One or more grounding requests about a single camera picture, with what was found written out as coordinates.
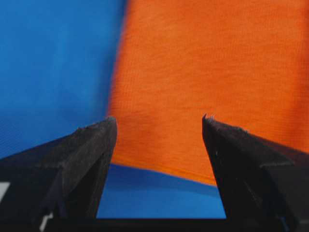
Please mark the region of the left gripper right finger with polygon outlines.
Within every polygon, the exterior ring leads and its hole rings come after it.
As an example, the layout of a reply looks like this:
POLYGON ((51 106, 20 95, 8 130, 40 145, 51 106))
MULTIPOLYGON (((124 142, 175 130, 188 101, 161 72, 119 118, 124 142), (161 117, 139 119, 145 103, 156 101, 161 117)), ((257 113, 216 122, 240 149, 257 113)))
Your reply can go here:
POLYGON ((309 155, 202 118, 202 137, 233 232, 309 229, 309 155))

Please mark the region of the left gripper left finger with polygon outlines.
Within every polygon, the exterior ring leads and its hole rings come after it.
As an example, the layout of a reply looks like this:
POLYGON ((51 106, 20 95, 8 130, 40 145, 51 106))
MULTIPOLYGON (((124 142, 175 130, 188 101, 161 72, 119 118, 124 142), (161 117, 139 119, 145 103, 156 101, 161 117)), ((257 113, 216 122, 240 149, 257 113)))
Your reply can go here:
POLYGON ((0 229, 46 232, 53 221, 94 219, 117 140, 108 117, 0 160, 0 229))

